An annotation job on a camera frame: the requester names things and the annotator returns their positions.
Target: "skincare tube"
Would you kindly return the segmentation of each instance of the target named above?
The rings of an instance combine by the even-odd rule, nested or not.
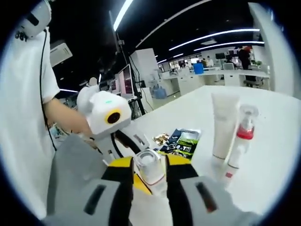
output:
[[[238,121],[239,96],[212,93],[214,110],[213,161],[222,165],[226,159]]]

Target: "air conditioner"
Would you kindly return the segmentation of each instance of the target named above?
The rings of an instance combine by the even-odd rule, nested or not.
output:
[[[52,67],[71,56],[73,55],[64,41],[57,41],[50,45],[50,63]]]

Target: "black ceiling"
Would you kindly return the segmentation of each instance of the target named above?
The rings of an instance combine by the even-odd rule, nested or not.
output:
[[[59,87],[62,89],[80,90],[79,84],[99,74],[97,55],[104,12],[111,10],[116,19],[125,0],[57,0],[52,3],[52,22],[49,25],[51,42],[63,39],[73,53],[73,57],[54,67]],[[170,18],[182,9],[199,2],[199,0],[134,0],[118,28],[120,39],[125,41],[127,53],[135,51],[136,45],[165,19]],[[200,48],[197,41],[173,51],[171,47],[186,41],[239,28],[252,28],[253,19],[247,1],[211,0],[181,14],[151,35],[138,49],[154,48],[157,60],[170,58],[184,53],[193,54]],[[216,36],[218,43],[253,40],[252,32],[233,33]],[[117,58],[113,72],[117,73],[124,66],[122,54]]]

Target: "white tube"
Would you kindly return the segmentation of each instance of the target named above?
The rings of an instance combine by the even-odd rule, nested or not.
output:
[[[214,109],[214,146],[212,155],[214,161],[223,164],[238,121],[239,96],[212,93]]]

